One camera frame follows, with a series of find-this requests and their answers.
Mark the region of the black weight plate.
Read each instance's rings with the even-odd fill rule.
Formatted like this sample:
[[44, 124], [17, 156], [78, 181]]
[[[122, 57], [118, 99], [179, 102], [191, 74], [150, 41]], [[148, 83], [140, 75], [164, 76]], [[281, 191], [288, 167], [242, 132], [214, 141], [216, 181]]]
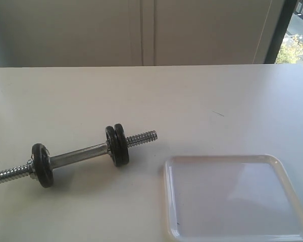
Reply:
[[32, 146], [33, 165], [39, 183], [44, 188], [52, 187], [54, 184], [53, 170], [50, 167], [49, 153], [41, 143]]
[[105, 128], [105, 132], [114, 166], [120, 167], [122, 166], [123, 159], [121, 154], [121, 146], [119, 144], [116, 132], [112, 126], [107, 126]]
[[121, 165], [127, 165], [129, 163], [129, 152], [127, 141], [124, 133], [123, 126], [121, 124], [114, 125], [115, 133], [117, 135], [118, 142], [120, 144], [120, 151], [122, 155]]

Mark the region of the chrome threaded dumbbell bar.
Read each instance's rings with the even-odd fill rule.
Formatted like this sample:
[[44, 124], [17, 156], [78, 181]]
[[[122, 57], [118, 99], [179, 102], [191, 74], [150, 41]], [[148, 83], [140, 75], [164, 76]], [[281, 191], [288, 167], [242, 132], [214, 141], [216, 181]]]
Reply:
[[[134, 146], [142, 145], [145, 143], [153, 142], [157, 140], [156, 131], [148, 131], [133, 136], [125, 136], [128, 149]], [[50, 156], [50, 167], [52, 170], [61, 168], [70, 164], [74, 164], [80, 161], [88, 160], [98, 156], [110, 155], [110, 148], [108, 141], [104, 143], [79, 149], [76, 151], [68, 152], [65, 154]], [[32, 179], [38, 180], [33, 165], [33, 155], [31, 152], [31, 158], [24, 165], [16, 166], [10, 169], [0, 171], [0, 184], [9, 182], [11, 180], [19, 179], [29, 176]]]

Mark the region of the white plastic tray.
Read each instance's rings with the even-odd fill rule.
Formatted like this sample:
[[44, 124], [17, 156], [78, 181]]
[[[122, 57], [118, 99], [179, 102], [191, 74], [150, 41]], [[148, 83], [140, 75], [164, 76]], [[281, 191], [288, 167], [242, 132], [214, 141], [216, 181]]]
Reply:
[[171, 241], [303, 241], [302, 204], [274, 156], [174, 156], [164, 190]]

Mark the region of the black window frame post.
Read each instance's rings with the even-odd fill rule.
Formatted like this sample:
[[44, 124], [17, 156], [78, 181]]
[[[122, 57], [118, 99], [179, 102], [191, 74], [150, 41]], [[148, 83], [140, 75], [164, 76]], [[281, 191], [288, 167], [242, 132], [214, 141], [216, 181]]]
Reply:
[[284, 35], [289, 25], [293, 11], [297, 5], [296, 0], [285, 0], [282, 5], [278, 21], [265, 56], [264, 64], [274, 64], [281, 47]]

